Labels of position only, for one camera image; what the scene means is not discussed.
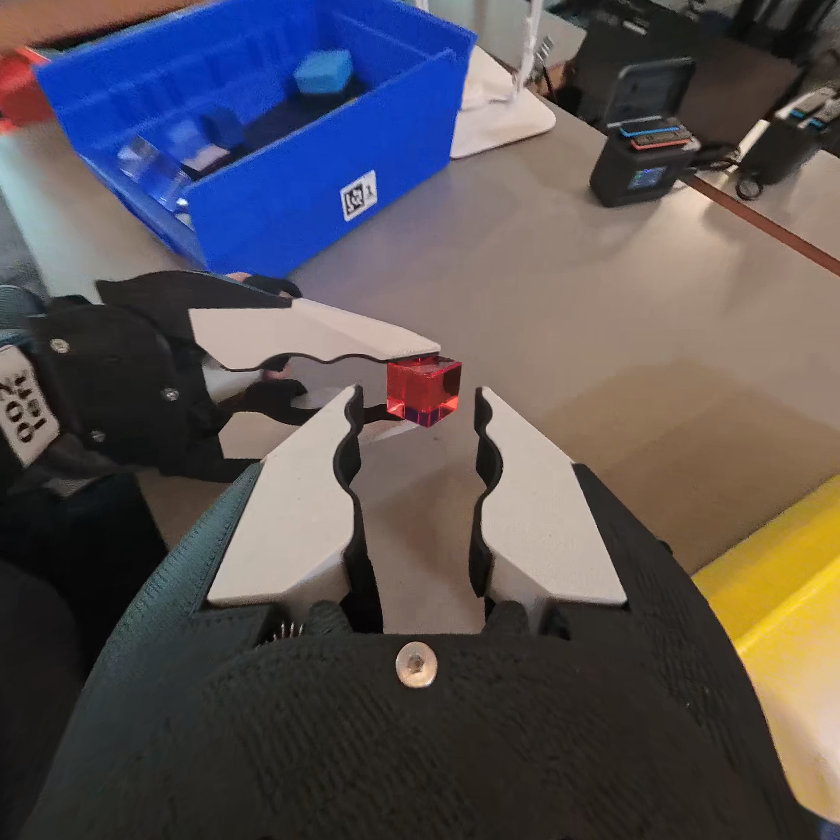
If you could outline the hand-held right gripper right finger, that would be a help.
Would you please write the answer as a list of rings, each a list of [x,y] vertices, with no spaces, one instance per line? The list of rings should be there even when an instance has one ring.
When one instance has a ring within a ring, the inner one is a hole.
[[[486,605],[546,621],[561,604],[623,607],[627,594],[572,458],[487,386],[476,388],[469,582]]]

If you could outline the light blue block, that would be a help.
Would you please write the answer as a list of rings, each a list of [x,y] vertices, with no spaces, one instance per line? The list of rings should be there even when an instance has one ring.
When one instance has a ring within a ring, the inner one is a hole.
[[[349,85],[354,74],[348,49],[320,49],[306,54],[293,71],[300,94],[337,96]]]

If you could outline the yellow plastic bin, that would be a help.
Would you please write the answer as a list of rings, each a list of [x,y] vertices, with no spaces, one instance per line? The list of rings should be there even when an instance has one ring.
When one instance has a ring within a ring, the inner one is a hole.
[[[796,800],[839,822],[839,476],[693,576],[730,637]]]

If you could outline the orange red bin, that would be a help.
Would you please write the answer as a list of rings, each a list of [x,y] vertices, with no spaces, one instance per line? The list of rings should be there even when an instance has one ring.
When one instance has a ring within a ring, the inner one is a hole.
[[[1,134],[55,119],[35,70],[49,63],[46,54],[16,48],[1,58]]]

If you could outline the blue plastic bin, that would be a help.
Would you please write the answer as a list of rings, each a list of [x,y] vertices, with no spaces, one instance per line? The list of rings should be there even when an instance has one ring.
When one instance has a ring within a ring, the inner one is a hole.
[[[37,70],[72,149],[166,247],[221,274],[284,276],[442,171],[476,33],[405,2],[215,2],[60,54]],[[337,96],[300,94],[313,50],[348,49]],[[233,110],[245,144],[210,144],[205,109]],[[160,151],[140,183],[117,152]],[[149,193],[193,179],[187,213]]]

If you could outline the small black charger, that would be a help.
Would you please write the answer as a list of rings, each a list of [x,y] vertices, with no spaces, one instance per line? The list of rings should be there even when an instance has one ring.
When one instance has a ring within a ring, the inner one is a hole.
[[[798,172],[818,151],[838,147],[839,94],[816,88],[784,105],[750,147],[740,155],[734,190],[751,202],[766,186]]]

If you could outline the clear acrylic cube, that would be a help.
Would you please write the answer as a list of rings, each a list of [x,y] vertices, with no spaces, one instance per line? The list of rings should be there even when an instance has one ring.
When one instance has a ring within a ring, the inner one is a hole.
[[[151,177],[149,193],[168,212],[185,214],[188,211],[186,190],[192,184],[193,179],[181,168],[159,170]]]
[[[139,134],[135,134],[117,152],[117,163],[121,173],[135,183],[140,183],[146,174],[155,168],[160,151]]]

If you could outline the red transparent cube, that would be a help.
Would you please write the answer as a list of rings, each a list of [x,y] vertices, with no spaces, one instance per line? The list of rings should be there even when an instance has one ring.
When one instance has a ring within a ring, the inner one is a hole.
[[[421,427],[436,425],[459,407],[463,365],[440,355],[386,366],[386,410]]]

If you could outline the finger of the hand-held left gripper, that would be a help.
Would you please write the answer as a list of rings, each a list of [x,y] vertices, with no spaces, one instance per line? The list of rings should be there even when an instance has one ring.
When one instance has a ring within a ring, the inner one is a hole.
[[[189,319],[196,344],[228,371],[256,371],[279,357],[390,363],[441,351],[399,325],[302,298],[287,308],[194,308]]]
[[[292,407],[299,408],[301,410],[314,410],[316,408],[321,408],[329,403],[335,396],[340,394],[342,389],[342,387],[337,386],[318,387],[306,394],[294,397],[290,404]],[[395,421],[374,421],[372,423],[367,423],[364,426],[364,429],[360,432],[359,444],[361,447],[368,447],[400,434],[414,433],[419,432],[420,430],[420,426],[403,419],[397,419]]]

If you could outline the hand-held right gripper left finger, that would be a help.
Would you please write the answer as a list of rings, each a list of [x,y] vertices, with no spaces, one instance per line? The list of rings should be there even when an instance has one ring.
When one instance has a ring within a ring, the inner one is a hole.
[[[206,595],[216,608],[274,606],[304,624],[312,605],[336,602],[358,633],[384,621],[352,481],[361,469],[361,386],[342,389],[259,463]]]

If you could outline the dark blue cube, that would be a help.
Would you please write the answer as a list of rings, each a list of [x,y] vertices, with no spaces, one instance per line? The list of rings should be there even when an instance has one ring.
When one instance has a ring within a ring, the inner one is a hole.
[[[206,140],[226,151],[233,151],[245,144],[245,127],[230,108],[213,107],[199,115],[199,122]]]

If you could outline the black battery charger case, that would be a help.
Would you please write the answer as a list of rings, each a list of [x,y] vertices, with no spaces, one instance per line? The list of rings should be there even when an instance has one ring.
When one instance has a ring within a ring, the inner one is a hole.
[[[696,62],[683,57],[620,71],[601,123],[605,144],[590,177],[601,205],[657,201],[688,171],[701,143],[678,112],[695,70]]]

